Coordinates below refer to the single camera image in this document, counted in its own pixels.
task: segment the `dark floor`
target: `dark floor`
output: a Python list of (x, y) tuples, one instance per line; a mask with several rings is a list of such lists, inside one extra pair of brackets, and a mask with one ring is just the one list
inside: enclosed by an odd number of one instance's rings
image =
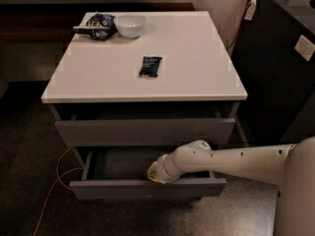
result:
[[(45, 83), (10, 84), (0, 100), (0, 235), (32, 235), (59, 155), (66, 149)], [(233, 136), (231, 146), (239, 146)], [(77, 166), (68, 154), (61, 171)], [(67, 176), (79, 179), (79, 173)], [(57, 184), (37, 235), (272, 236), (277, 188), (226, 176), (220, 197), (200, 201), (78, 201)]]

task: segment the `white bowl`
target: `white bowl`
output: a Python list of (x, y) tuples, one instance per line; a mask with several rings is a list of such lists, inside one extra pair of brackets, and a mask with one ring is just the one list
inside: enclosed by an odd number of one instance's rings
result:
[(146, 18), (141, 15), (121, 15), (114, 19), (118, 32), (127, 38), (139, 37), (145, 27)]

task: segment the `gray drawer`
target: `gray drawer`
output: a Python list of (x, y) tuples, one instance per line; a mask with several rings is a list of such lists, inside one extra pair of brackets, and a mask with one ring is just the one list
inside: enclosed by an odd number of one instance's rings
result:
[(88, 155), (82, 181), (70, 187), (78, 199), (160, 199), (219, 196), (225, 179), (213, 172), (186, 174), (171, 184), (147, 179), (146, 172), (161, 154), (174, 148), (93, 148)]
[(226, 144), (234, 118), (71, 120), (55, 123), (69, 147)]

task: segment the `black package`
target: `black package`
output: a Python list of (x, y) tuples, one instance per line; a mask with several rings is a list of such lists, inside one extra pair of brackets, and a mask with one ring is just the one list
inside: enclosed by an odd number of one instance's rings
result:
[(144, 63), (139, 75), (147, 75), (156, 78), (161, 57), (144, 57)]
[(105, 41), (117, 32), (115, 17), (109, 14), (95, 14), (84, 27), (73, 27), (72, 32), (89, 35), (94, 40)]

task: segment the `desk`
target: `desk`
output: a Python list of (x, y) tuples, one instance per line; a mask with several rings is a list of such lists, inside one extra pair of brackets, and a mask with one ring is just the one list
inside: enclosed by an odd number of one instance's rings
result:
[[(217, 194), (223, 182), (214, 176), (181, 179), (163, 188), (148, 180), (126, 183), (131, 158), (136, 164), (144, 161), (146, 169), (149, 155), (155, 158), (183, 143), (227, 143), (238, 102), (247, 97), (208, 12), (139, 14), (147, 23), (138, 39), (117, 33), (102, 42), (75, 35), (42, 95), (64, 142), (86, 166), (84, 181), (71, 186), (78, 198), (115, 198), (117, 190), (110, 194), (103, 189), (108, 184), (103, 179), (114, 178), (108, 168), (115, 168), (122, 176), (118, 185), (132, 186), (129, 198)], [(82, 24), (92, 15), (87, 13)], [(138, 75), (143, 57), (150, 55), (162, 57), (156, 79)], [(99, 158), (104, 148), (105, 156)], [(90, 175), (102, 180), (88, 181)], [(116, 179), (110, 184), (117, 187)], [(150, 188), (139, 194), (135, 185)], [(186, 192), (174, 194), (176, 185)]]

